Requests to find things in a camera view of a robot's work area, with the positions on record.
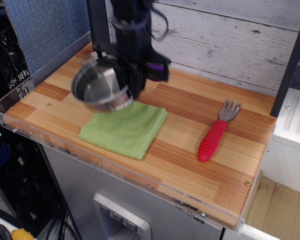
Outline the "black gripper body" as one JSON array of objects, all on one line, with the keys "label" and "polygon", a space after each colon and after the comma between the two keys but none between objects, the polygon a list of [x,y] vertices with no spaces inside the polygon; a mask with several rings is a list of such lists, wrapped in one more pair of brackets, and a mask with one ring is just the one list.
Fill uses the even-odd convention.
[{"label": "black gripper body", "polygon": [[128,63],[145,65],[144,72],[148,77],[148,63],[160,64],[164,67],[164,80],[170,77],[169,64],[171,60],[152,47],[152,25],[150,23],[112,23],[108,27],[110,49],[107,54],[112,54]]}]

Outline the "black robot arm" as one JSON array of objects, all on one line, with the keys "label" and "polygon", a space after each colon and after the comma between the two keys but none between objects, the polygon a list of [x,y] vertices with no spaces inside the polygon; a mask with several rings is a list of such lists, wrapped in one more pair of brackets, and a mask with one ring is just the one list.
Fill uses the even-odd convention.
[{"label": "black robot arm", "polygon": [[128,87],[133,99],[146,80],[168,81],[171,60],[152,46],[152,13],[166,16],[151,0],[88,0],[93,50],[98,61],[114,68],[118,84]]}]

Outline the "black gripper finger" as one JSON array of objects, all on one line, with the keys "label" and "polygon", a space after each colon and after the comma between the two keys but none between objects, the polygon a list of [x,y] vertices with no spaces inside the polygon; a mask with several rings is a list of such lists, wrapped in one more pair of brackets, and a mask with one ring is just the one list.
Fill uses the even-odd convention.
[{"label": "black gripper finger", "polygon": [[118,58],[113,54],[107,54],[104,51],[96,51],[97,63],[102,66],[114,68],[118,65]]},{"label": "black gripper finger", "polygon": [[138,69],[116,65],[114,72],[119,89],[128,87],[133,99],[140,97],[141,91],[144,89],[146,80]]}]

